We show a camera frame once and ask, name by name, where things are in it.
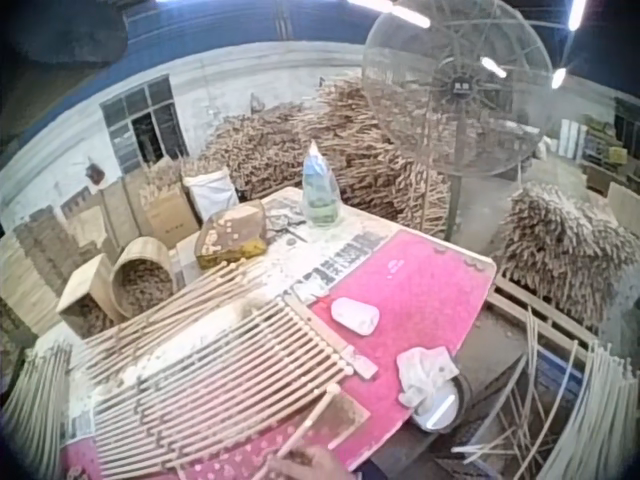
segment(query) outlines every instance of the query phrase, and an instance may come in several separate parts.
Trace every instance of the white cloth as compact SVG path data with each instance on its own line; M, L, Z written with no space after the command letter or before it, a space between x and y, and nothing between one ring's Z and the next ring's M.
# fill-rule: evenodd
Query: white cloth
M398 401L418 415L427 413L438 388L460 373L445 347L412 348L398 355L396 363L403 390Z

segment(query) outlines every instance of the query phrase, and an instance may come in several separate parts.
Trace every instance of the standing fan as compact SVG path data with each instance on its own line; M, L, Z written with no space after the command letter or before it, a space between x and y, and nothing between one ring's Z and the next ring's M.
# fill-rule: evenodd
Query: standing fan
M462 178L517 166L553 121L549 55L501 0L371 0L369 6L386 13L365 46L365 94L396 146L427 167L427 181L431 170L450 176L450 240Z

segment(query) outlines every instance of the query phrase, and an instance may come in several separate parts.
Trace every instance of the ceiling light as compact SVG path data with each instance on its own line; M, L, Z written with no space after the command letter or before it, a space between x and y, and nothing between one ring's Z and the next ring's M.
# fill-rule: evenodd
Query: ceiling light
M349 3L360 5L361 7L371 8L381 13L391 13L409 23L417 25L421 28L429 28L431 20L424 15L414 12L405 7L393 5L390 0L348 0Z
M551 80L551 88L553 88L554 90L560 88L560 85L562 85L562 82L564 82L564 78L566 76L567 76L566 68L559 68L558 70L556 70L555 73L553 74L553 80Z
M431 26L431 20L427 17L405 7L396 5L391 9L391 14L421 28L429 28Z
M489 57L482 57L480 59L480 63L482 63L484 68L495 73L500 78L505 78L507 76L507 72L500 68L498 64Z
M580 27L586 6L587 0L573 0L571 13L569 14L569 30L572 32L575 32Z
M349 0L349 3L360 5L361 7L371 8L382 13L389 13L393 8L393 3L391 3L391 0Z

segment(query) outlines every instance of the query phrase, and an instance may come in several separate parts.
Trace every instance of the bag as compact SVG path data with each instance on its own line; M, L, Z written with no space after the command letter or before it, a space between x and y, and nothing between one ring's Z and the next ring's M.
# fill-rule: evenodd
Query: bag
M184 177L182 183L189 190L203 222L215 213L238 205L236 189L226 168L197 177Z

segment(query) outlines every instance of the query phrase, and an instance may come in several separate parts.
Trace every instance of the table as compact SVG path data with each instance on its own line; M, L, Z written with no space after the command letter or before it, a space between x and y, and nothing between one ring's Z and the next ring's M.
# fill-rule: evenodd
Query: table
M396 356L414 346L440 345L455 354L482 308L496 267L488 258L349 207L343 208L332 228L314 228L301 220L300 199L300 190L285 188L263 201L271 228L269 250L262 257L269 267L262 290L275 296L301 281L319 280L329 294L314 302L312 310L378 366L372 381L354 376L343 383L343 389L371 414L336 449L341 460L355 468L410 417L411 412L397 402ZM189 250L192 242L186 239L174 255L187 283L199 275ZM359 337L331 320L331 300L340 296L378 307L380 323L371 336ZM42 340L39 343L46 345L47 339ZM74 344L82 348L79 339ZM91 416L97 393L81 374L71 380L68 425L76 431L65 432L69 442L65 463L80 464L92 479L99 479ZM184 474L197 480L200 471L190 468Z

